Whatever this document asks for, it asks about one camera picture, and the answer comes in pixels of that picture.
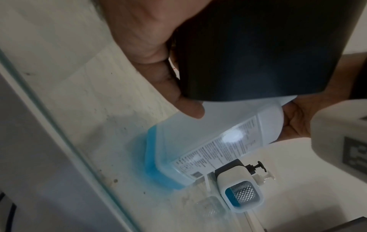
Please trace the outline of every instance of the hand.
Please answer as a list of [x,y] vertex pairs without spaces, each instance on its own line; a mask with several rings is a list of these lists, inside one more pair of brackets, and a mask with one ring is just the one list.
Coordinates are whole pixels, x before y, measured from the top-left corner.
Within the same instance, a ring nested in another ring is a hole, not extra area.
[[310,137],[312,117],[326,107],[348,100],[354,80],[366,58],[367,53],[342,56],[322,93],[299,96],[284,105],[284,126],[277,141]]
[[200,102],[182,96],[167,43],[211,0],[99,0],[112,36],[132,65],[183,113],[203,117]]

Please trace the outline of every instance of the metal mesh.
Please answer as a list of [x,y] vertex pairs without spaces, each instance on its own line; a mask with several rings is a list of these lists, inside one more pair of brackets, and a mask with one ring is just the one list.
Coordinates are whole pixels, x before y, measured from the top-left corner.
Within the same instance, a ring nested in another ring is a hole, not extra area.
[[231,187],[231,190],[240,205],[260,200],[251,182],[244,181]]

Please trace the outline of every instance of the black cable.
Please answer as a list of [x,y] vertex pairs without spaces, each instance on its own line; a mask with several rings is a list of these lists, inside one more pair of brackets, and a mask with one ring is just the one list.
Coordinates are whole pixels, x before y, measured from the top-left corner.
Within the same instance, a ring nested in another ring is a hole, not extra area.
[[5,197],[5,193],[0,193],[0,201]]
[[5,232],[11,232],[11,227],[13,226],[13,219],[14,219],[15,210],[16,210],[16,205],[13,203],[11,205],[8,220],[6,221]]

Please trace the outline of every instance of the plastic bottle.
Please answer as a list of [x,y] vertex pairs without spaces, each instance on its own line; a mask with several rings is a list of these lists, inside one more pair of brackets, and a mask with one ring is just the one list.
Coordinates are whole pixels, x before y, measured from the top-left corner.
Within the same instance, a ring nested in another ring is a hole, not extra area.
[[294,98],[205,102],[200,120],[175,114],[148,130],[147,174],[169,188],[191,185],[275,141],[283,127],[282,105]]

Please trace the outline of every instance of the barcode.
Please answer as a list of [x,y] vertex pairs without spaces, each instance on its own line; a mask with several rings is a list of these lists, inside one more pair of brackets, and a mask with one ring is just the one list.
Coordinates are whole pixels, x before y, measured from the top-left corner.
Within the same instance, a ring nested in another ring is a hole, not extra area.
[[201,174],[200,172],[196,172],[196,173],[194,173],[194,174],[191,174],[193,177],[195,177],[195,178],[199,178],[199,177],[201,177],[203,174]]

